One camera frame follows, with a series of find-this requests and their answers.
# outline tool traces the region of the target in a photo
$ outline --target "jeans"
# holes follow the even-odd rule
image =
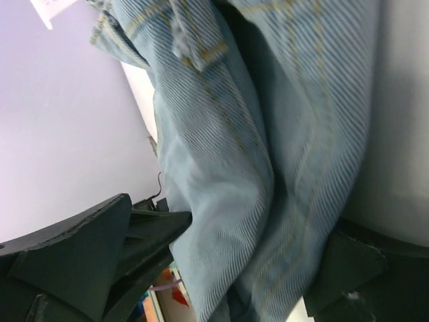
[[[90,2],[91,42],[156,89],[167,200],[193,215],[171,251],[198,321],[284,322],[365,152],[377,1]]]

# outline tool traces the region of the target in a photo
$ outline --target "blue denim jeans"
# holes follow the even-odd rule
[[[168,203],[193,214],[171,251],[198,321],[284,322],[363,158],[377,1],[90,2],[91,42],[156,89]]]

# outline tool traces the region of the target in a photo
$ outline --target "denim fabric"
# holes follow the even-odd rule
[[[209,0],[98,3],[92,43],[156,88],[169,206],[193,214],[171,250],[198,321],[283,322],[365,151],[377,1],[231,1],[249,23]]]

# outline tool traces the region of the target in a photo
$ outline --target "folded denim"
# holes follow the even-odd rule
[[[89,2],[91,42],[156,89],[168,203],[193,214],[171,250],[198,321],[283,322],[365,152],[377,1],[230,0],[250,23],[210,0]]]

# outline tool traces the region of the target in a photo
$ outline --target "light blue denim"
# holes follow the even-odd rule
[[[193,214],[171,250],[198,321],[284,322],[365,152],[377,1],[231,0],[254,24],[235,38],[209,0],[92,2],[91,42],[156,88],[168,203]]]

